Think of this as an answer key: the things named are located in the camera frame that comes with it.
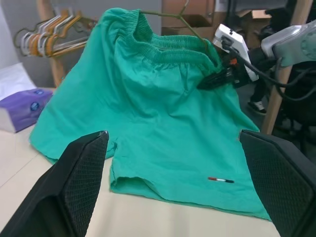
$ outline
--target beige table surface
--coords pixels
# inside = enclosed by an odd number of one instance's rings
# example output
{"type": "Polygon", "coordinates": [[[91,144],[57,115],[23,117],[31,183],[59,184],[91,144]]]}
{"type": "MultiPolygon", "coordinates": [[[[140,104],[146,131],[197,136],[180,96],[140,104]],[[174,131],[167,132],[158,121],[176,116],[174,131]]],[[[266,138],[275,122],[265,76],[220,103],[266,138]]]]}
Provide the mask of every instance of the beige table surface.
{"type": "MultiPolygon", "coordinates": [[[[29,142],[29,127],[0,131],[0,231],[51,164],[29,142]]],[[[213,209],[165,203],[109,191],[105,161],[87,237],[279,237],[271,222],[213,209]]]]}

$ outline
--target person's leg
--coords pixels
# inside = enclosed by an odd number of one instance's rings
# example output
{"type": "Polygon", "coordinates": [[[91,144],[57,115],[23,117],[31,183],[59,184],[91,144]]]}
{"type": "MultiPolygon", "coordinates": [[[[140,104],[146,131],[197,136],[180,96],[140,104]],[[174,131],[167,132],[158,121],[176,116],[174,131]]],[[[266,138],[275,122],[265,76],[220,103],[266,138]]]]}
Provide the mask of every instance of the person's leg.
{"type": "Polygon", "coordinates": [[[255,86],[255,91],[253,95],[250,97],[248,105],[253,111],[261,115],[265,115],[267,112],[262,104],[262,98],[265,96],[265,92],[266,84],[262,79],[259,78],[255,86]]]}

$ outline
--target wire hanger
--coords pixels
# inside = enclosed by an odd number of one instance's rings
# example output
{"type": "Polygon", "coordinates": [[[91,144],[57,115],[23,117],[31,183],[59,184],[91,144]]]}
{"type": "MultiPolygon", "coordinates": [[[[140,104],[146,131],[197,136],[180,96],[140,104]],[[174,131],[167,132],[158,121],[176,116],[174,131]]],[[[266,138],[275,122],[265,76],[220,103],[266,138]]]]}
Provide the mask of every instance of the wire hanger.
{"type": "Polygon", "coordinates": [[[184,4],[182,10],[178,14],[170,14],[170,13],[161,13],[161,12],[155,12],[155,11],[143,11],[141,10],[141,13],[148,14],[148,15],[157,15],[157,16],[166,16],[166,17],[173,17],[177,18],[182,21],[183,24],[186,25],[186,27],[196,36],[198,39],[204,43],[205,45],[205,50],[206,53],[208,53],[208,44],[207,42],[187,23],[187,21],[182,17],[183,12],[187,8],[190,0],[187,0],[186,3],[184,4]]]}

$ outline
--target shoe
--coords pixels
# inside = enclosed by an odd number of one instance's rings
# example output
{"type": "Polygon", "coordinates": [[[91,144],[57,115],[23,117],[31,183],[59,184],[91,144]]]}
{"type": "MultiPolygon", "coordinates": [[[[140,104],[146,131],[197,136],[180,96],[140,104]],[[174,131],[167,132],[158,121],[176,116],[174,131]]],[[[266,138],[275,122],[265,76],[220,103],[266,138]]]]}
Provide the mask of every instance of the shoe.
{"type": "Polygon", "coordinates": [[[259,102],[249,101],[248,106],[257,114],[266,115],[267,113],[265,107],[263,107],[262,101],[259,101],[259,102]]]}

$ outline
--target purple tissue box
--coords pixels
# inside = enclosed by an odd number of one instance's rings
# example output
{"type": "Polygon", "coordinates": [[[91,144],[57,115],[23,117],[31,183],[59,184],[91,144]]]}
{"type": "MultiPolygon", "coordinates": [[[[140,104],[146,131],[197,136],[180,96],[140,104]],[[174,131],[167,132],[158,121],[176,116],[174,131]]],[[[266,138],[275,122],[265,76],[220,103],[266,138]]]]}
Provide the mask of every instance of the purple tissue box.
{"type": "Polygon", "coordinates": [[[51,97],[51,90],[37,88],[4,98],[0,101],[0,129],[18,132],[33,125],[51,97]]]}

